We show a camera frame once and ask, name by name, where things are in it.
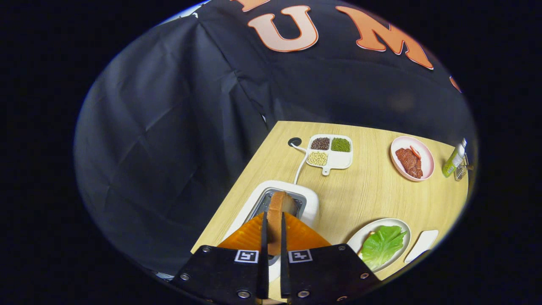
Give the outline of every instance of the black cloth backdrop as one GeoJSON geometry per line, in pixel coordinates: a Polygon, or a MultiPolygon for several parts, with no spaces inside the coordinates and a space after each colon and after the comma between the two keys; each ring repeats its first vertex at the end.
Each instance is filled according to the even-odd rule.
{"type": "Polygon", "coordinates": [[[433,70],[405,49],[362,49],[336,5],[355,7],[273,0],[244,13],[239,2],[212,0],[197,17],[150,29],[111,61],[81,109],[74,157],[83,201],[117,249],[175,274],[279,120],[368,126],[450,145],[475,140],[467,103],[427,48],[433,70]],[[280,14],[293,5],[310,6],[318,42],[299,52],[268,49],[248,21],[273,13],[280,34],[296,38],[297,26],[280,14]]]}

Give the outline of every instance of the bread slice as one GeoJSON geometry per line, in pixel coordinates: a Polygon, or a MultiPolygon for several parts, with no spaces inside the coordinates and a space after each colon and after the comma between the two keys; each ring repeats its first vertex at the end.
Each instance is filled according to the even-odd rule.
{"type": "Polygon", "coordinates": [[[276,192],[271,197],[267,211],[267,252],[280,255],[282,212],[291,211],[294,199],[286,192],[276,192]]]}

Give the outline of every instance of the raw steak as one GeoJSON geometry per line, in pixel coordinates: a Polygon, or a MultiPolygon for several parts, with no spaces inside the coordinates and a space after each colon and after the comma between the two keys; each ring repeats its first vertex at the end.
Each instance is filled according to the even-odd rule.
{"type": "Polygon", "coordinates": [[[395,154],[399,161],[401,161],[407,174],[418,179],[423,176],[422,161],[412,153],[412,150],[399,148],[395,154]]]}

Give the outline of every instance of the white plate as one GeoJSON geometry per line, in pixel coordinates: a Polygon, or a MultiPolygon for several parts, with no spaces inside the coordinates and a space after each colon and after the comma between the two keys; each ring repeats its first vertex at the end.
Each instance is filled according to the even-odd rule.
{"type": "Polygon", "coordinates": [[[429,148],[425,146],[425,144],[420,142],[418,139],[414,139],[413,137],[401,136],[401,137],[396,138],[393,142],[391,142],[390,154],[391,154],[391,159],[393,161],[395,168],[397,168],[399,173],[403,175],[405,178],[407,178],[408,180],[412,180],[416,182],[426,180],[429,177],[431,177],[431,175],[433,174],[433,171],[435,170],[435,160],[433,159],[433,154],[431,153],[429,148]],[[403,165],[401,164],[401,161],[399,161],[399,158],[395,154],[395,152],[399,148],[410,149],[411,145],[412,147],[414,147],[414,149],[416,149],[420,153],[420,156],[422,157],[421,161],[422,161],[423,176],[420,179],[414,178],[411,175],[409,175],[407,171],[405,170],[405,168],[403,167],[403,165]]]}
{"type": "Polygon", "coordinates": [[[376,232],[381,226],[400,226],[401,232],[406,231],[406,234],[403,236],[403,247],[399,251],[395,252],[395,254],[390,258],[389,261],[385,262],[382,266],[371,270],[372,272],[378,272],[391,265],[391,263],[396,261],[405,252],[408,245],[410,244],[410,228],[404,221],[396,218],[383,218],[375,220],[372,223],[361,228],[358,232],[354,234],[354,236],[352,236],[352,238],[350,238],[347,245],[350,246],[350,248],[352,248],[355,253],[358,253],[359,249],[362,248],[363,242],[367,239],[369,232],[376,232]]]}

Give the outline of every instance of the spray bottle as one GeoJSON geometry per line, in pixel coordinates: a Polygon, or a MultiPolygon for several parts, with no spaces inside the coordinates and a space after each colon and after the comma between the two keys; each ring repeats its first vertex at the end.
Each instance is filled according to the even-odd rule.
{"type": "Polygon", "coordinates": [[[446,178],[455,171],[455,169],[459,166],[459,164],[461,164],[461,162],[463,162],[466,146],[467,140],[463,138],[463,141],[455,147],[454,152],[451,154],[450,158],[448,158],[448,160],[442,166],[442,173],[446,178]]]}

